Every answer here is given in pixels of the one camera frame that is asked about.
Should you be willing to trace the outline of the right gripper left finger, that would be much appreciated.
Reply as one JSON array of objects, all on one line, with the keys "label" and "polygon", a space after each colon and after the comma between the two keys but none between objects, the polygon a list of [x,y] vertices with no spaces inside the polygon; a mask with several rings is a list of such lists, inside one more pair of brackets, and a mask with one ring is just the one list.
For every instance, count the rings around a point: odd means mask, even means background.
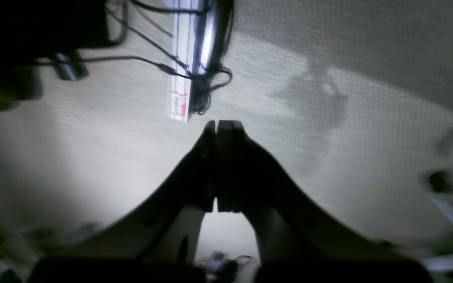
[{"label": "right gripper left finger", "polygon": [[194,267],[203,217],[214,193],[211,168],[215,122],[165,181],[133,211],[95,236],[41,260],[31,283],[205,283]]}]

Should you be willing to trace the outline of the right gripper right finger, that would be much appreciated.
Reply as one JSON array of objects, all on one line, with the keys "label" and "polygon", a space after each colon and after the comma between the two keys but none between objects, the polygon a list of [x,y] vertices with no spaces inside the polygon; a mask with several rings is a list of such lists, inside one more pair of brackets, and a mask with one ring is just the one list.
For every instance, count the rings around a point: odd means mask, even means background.
[{"label": "right gripper right finger", "polygon": [[252,226],[257,283],[431,283],[415,260],[366,239],[314,203],[241,122],[220,121],[215,138],[221,213]]}]

